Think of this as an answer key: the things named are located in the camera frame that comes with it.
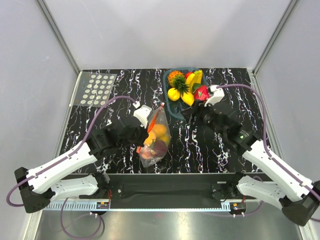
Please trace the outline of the pink peach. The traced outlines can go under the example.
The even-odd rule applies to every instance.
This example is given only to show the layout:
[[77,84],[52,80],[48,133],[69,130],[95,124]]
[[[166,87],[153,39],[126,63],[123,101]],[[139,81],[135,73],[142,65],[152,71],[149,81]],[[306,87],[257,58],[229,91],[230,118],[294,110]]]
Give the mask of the pink peach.
[[149,147],[143,147],[139,153],[139,156],[144,160],[151,160],[156,156],[156,152]]

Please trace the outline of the clear zip top bag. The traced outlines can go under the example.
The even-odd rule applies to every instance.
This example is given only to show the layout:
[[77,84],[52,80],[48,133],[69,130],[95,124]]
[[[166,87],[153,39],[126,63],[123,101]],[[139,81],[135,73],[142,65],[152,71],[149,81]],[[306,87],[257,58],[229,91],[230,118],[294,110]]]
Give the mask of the clear zip top bag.
[[171,133],[164,105],[164,103],[161,103],[157,109],[142,105],[133,114],[141,121],[141,126],[145,127],[148,133],[143,146],[136,150],[142,166],[145,168],[161,161],[169,149]]

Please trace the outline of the yellow green mango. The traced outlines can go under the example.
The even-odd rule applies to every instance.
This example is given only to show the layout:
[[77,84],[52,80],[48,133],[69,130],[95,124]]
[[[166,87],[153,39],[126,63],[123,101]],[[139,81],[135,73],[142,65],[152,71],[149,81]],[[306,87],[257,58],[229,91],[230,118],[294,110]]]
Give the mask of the yellow green mango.
[[165,134],[165,135],[161,136],[159,139],[161,141],[163,141],[166,145],[168,145],[170,143],[171,136],[168,134]]

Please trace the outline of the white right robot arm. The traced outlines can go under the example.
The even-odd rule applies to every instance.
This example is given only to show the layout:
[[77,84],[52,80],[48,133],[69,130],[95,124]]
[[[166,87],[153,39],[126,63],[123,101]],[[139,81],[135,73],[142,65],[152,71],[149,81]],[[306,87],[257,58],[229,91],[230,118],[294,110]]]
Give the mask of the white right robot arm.
[[261,169],[274,183],[236,174],[227,185],[228,195],[254,197],[280,209],[291,222],[305,226],[320,206],[320,183],[295,171],[268,148],[253,131],[238,122],[235,111],[223,102],[214,105],[195,101],[181,111],[190,124],[220,134],[227,148]]

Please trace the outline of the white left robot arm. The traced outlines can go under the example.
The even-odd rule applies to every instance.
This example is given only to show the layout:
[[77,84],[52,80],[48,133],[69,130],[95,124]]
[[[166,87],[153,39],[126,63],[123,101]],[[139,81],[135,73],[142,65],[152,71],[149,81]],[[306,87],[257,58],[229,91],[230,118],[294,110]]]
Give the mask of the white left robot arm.
[[146,117],[127,116],[101,129],[95,129],[69,151],[33,169],[15,170],[22,206],[27,213],[38,212],[55,200],[70,197],[103,198],[109,178],[102,173],[64,179],[72,172],[108,157],[127,145],[141,146],[149,136]]

